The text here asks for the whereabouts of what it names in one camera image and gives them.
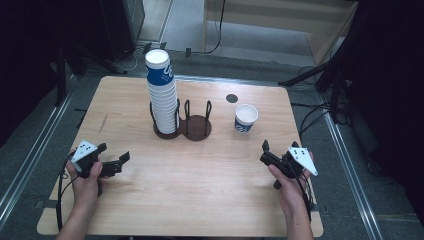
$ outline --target white paper cup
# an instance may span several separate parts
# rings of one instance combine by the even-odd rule
[[[180,126],[179,118],[177,117],[177,129]],[[170,134],[176,131],[174,118],[167,121],[156,122],[156,127],[161,133]]]
[[[173,120],[175,113],[169,113],[169,114],[154,113],[154,116],[155,116],[156,122],[165,123],[170,120]]]
[[[168,102],[163,102],[163,103],[154,103],[152,102],[152,108],[154,112],[170,112],[170,111],[174,111],[177,108],[177,100],[173,100],[173,101],[168,101]]]
[[[164,100],[154,100],[152,99],[152,105],[155,109],[160,109],[162,107],[169,107],[171,105],[177,105],[177,98],[172,97],[170,99],[164,99]]]
[[[174,84],[171,61],[166,51],[154,49],[146,54],[147,81],[156,91],[166,91]]]
[[[156,94],[156,93],[150,93],[150,99],[152,100],[167,100],[167,99],[172,99],[172,98],[176,98],[177,97],[177,93],[176,92],[170,92],[167,94]]]
[[[242,104],[236,109],[234,127],[238,132],[246,133],[252,128],[258,117],[258,110],[255,107],[249,104]]]

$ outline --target stack of paper cups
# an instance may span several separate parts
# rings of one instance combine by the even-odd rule
[[[174,133],[175,123],[179,126],[177,91],[169,55],[164,50],[155,49],[146,54],[147,86],[150,92],[153,116],[161,133]]]

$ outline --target small white cup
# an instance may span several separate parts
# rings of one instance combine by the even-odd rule
[[[254,106],[249,104],[242,104],[236,109],[234,127],[238,132],[246,133],[252,128],[258,117],[258,110],[256,110]]]

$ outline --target gray floor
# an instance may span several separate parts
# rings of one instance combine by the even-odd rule
[[[170,50],[183,50],[188,46],[196,49],[200,46],[201,35],[199,36],[196,31],[199,31],[199,24],[201,25],[201,23],[197,21],[190,23],[186,19],[190,14],[194,17],[200,16],[201,12],[191,9],[198,2],[203,1],[174,0],[162,40],[168,43],[167,48]],[[188,29],[189,33],[182,31],[181,24],[172,24],[175,22],[182,23],[182,19],[185,19],[184,21],[187,24],[192,24],[191,27],[184,28]],[[239,25],[226,27],[241,28],[240,32],[249,32],[246,30],[247,28],[243,30],[244,27]],[[261,31],[263,31],[261,36],[264,36],[267,32],[266,29],[261,29]],[[275,34],[275,30],[269,30],[269,32],[272,36]],[[293,36],[293,39],[299,37],[297,36],[299,33],[286,34],[296,35]],[[240,45],[231,46],[231,37],[230,34],[223,35],[225,41],[222,41],[223,45],[220,52],[211,55],[193,55],[190,58],[185,58],[183,53],[169,51],[174,72],[180,75],[180,79],[191,79],[188,76],[202,76],[203,80],[207,80],[204,77],[208,77],[215,81],[276,86],[277,81],[289,80],[307,70],[307,68],[303,68],[304,66],[313,65],[312,57],[307,54],[308,46],[299,44],[300,41],[296,41],[296,44],[290,44],[288,40],[290,37],[286,37],[286,41],[282,41],[284,46],[280,48],[286,49],[279,53],[285,55],[285,57],[278,56],[279,54],[271,54],[272,51],[270,50],[252,47],[257,46],[252,42],[252,39],[255,38],[249,38],[249,41],[245,43],[240,42]],[[258,40],[266,41],[267,39],[273,38],[263,37],[263,39]],[[134,70],[129,71],[128,75],[145,76],[144,56],[141,51],[138,51],[135,56],[138,65]],[[66,107],[57,127],[51,133],[45,148],[42,149],[42,153],[35,159],[37,164],[34,166],[25,188],[22,189],[19,199],[16,203],[13,203],[16,205],[14,205],[13,211],[1,229],[0,239],[53,239],[52,236],[41,236],[36,232],[36,225],[42,209],[35,208],[34,205],[38,200],[48,199],[63,157],[72,147],[71,144],[78,131],[76,126],[83,117],[82,112],[74,109],[87,109],[100,79],[105,75],[110,75],[90,61],[87,61],[87,64],[89,70],[86,76],[73,78],[69,82],[70,90],[72,86],[75,86],[74,91],[71,91],[72,97],[69,99],[69,105]],[[131,68],[135,65],[135,61],[132,57],[129,57],[118,64],[125,68]],[[323,101],[323,97],[328,98],[328,93],[321,95],[314,90],[313,85],[309,84],[314,81],[313,78],[308,79],[307,82],[288,88],[291,102],[319,104]],[[30,152],[38,134],[54,110],[54,101],[55,91],[46,96],[37,109],[0,149],[0,158],[9,160],[2,161],[5,165],[0,168],[0,176],[2,176],[0,193],[2,195],[13,183],[20,167],[25,164],[28,152]],[[310,110],[307,107],[293,107],[298,127]],[[316,112],[308,118],[307,122],[310,122],[319,114],[321,114],[320,111]],[[302,138],[302,145],[314,152],[317,160],[316,167],[319,171],[319,176],[313,178],[313,186],[324,226],[324,234],[320,239],[424,239],[423,227],[414,215],[402,187],[389,177],[371,175],[367,170],[365,155],[361,151],[352,129],[349,126],[337,125],[336,130],[340,131],[340,139],[335,139],[329,128],[331,124],[328,123],[327,119],[326,117],[321,118],[305,132]],[[377,220],[378,230],[380,231],[377,237],[370,236],[369,231],[367,231],[364,213],[360,211],[361,206],[358,204],[358,199],[355,198],[355,191],[352,191],[352,183],[349,181],[343,163],[344,155],[343,152],[340,152],[340,148],[336,146],[336,140],[339,140],[339,143],[344,143],[348,160],[352,164],[360,187],[365,193],[365,200],[370,204],[369,210],[372,210],[373,216]],[[89,237],[89,239],[116,238],[116,236]]]
[[[143,6],[146,15],[139,40],[160,42],[171,10],[172,0],[144,0]]]

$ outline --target wooden table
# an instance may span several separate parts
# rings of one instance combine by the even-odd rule
[[[212,132],[200,142],[184,135],[158,138],[149,113],[146,79],[105,77],[91,102],[73,147],[81,140],[105,142],[101,161],[129,151],[123,172],[105,181],[89,234],[156,236],[286,235],[274,177],[259,161],[262,143],[285,153],[299,142],[288,94],[279,87],[176,81],[191,114],[204,115],[212,102]],[[237,103],[226,100],[228,94]],[[234,112],[249,103],[259,119],[247,134],[234,129]],[[50,199],[56,199],[57,184]],[[73,205],[72,188],[63,197],[64,222]],[[54,209],[45,209],[40,234],[56,234]],[[314,236],[323,233],[319,212],[312,213]]]

